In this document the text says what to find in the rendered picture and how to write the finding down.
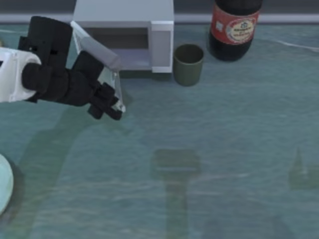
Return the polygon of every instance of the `cup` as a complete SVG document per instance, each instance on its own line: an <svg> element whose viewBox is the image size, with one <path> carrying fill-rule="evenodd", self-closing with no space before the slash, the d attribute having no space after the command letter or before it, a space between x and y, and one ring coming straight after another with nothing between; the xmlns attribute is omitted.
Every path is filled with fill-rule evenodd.
<svg viewBox="0 0 319 239"><path fill-rule="evenodd" d="M175 81L182 86L198 83L203 68L204 51L195 44L184 44L176 48L173 60Z"/></svg>

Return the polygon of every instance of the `green tabletop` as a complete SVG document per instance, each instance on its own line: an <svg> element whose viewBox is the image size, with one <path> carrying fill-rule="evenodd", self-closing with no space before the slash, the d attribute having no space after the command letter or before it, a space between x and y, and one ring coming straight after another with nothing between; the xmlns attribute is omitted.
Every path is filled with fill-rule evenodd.
<svg viewBox="0 0 319 239"><path fill-rule="evenodd" d="M319 26L258 26L235 63L207 53L206 30L175 28L176 45L205 49L200 83L123 73L120 122L0 104L15 173L0 239L319 238Z"/></svg>

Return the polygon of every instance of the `red label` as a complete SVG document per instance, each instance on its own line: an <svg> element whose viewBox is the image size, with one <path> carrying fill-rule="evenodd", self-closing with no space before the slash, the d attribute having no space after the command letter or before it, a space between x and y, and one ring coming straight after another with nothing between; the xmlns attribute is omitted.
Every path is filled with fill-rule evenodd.
<svg viewBox="0 0 319 239"><path fill-rule="evenodd" d="M255 32L259 11L249 16L234 16L214 5L211 33L219 41L238 45L250 41Z"/></svg>

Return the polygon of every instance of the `dark brown bottle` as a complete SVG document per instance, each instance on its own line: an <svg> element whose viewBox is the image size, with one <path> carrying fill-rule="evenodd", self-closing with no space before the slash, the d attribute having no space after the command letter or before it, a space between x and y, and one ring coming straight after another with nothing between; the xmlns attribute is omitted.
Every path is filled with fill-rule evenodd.
<svg viewBox="0 0 319 239"><path fill-rule="evenodd" d="M217 59L236 61L248 51L263 0L215 0L209 51Z"/></svg>

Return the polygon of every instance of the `round white object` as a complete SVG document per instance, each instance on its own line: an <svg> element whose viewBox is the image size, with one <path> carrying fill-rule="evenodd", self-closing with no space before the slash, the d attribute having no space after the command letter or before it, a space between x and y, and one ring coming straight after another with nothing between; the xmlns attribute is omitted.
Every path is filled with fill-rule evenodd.
<svg viewBox="0 0 319 239"><path fill-rule="evenodd" d="M10 164L0 154L0 215L5 211L13 193L13 172Z"/></svg>

